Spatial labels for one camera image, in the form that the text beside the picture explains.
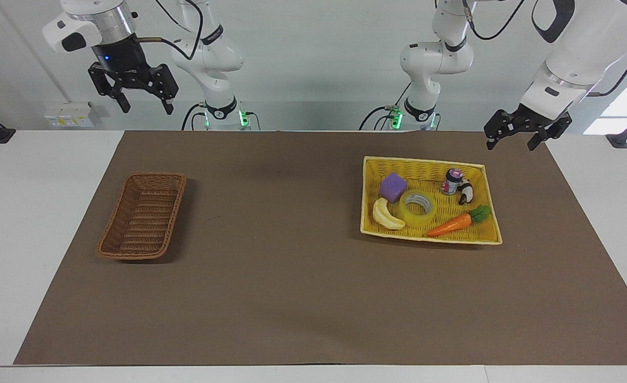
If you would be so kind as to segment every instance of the foam cube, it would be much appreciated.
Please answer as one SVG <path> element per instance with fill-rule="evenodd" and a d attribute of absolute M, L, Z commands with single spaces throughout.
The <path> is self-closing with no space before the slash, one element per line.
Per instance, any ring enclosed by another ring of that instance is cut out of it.
<path fill-rule="evenodd" d="M 399 177 L 396 173 L 391 173 L 379 185 L 379 194 L 390 203 L 395 203 L 401 198 L 401 194 L 408 189 L 408 182 Z"/>

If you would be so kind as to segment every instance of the tape roll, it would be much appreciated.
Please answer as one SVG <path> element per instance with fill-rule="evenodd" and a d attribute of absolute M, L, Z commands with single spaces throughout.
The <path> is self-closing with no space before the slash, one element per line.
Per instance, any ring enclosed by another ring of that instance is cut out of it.
<path fill-rule="evenodd" d="M 416 214 L 408 210 L 408 204 L 418 204 L 425 209 L 425 214 Z M 397 218 L 405 221 L 407 226 L 414 228 L 426 228 L 430 226 L 437 213 L 434 198 L 420 190 L 407 190 L 399 200 Z"/>

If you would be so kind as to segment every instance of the table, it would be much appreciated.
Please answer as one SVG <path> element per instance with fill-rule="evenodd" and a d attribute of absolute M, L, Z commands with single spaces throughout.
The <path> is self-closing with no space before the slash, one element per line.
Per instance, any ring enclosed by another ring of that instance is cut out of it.
<path fill-rule="evenodd" d="M 0 366 L 12 363 L 121 138 L 121 131 L 19 131 L 0 145 Z M 627 283 L 627 151 L 566 135 L 549 148 Z M 596 175 L 601 176 L 598 183 Z M 51 216 L 52 219 L 41 220 Z M 3 380 L 627 381 L 627 367 L 0 368 Z"/>

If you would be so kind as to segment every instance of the brown wicker basket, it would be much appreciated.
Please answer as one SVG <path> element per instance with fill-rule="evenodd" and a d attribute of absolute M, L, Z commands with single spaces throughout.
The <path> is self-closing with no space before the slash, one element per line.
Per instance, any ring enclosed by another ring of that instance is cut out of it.
<path fill-rule="evenodd" d="M 98 243 L 98 253 L 117 260 L 161 257 L 172 237 L 185 184 L 186 177 L 180 173 L 129 175 Z"/>

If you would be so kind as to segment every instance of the brown paper mat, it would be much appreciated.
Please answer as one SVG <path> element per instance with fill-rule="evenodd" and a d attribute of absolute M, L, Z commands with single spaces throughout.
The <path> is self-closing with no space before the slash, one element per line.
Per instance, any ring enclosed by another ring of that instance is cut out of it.
<path fill-rule="evenodd" d="M 627 364 L 627 287 L 527 139 L 128 131 L 15 363 Z M 505 243 L 360 234 L 365 155 L 484 163 Z M 100 259 L 141 171 L 189 179 L 167 255 Z"/>

